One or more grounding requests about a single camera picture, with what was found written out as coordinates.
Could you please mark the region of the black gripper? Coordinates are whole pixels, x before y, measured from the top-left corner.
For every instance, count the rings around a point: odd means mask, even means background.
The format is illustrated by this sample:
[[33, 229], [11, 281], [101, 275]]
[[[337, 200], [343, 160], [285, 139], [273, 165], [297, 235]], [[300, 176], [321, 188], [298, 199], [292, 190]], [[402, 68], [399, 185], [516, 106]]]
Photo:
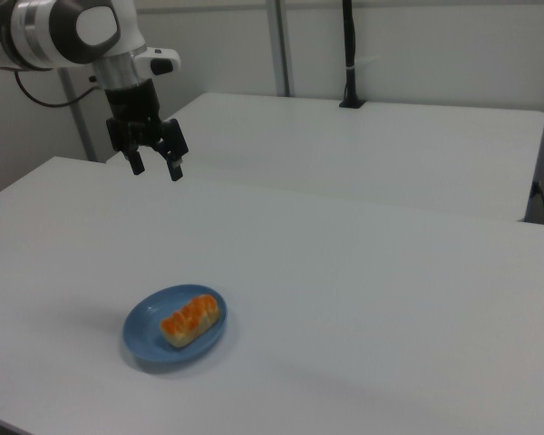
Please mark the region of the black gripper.
[[160, 119], [160, 103], [152, 80], [116, 90], [106, 90], [105, 96], [112, 116], [106, 121], [114, 150], [121, 153], [131, 166], [132, 173], [140, 175], [144, 164], [139, 145], [156, 145], [155, 150], [164, 158], [172, 181], [183, 177], [182, 159], [189, 152], [180, 124], [172, 119]]

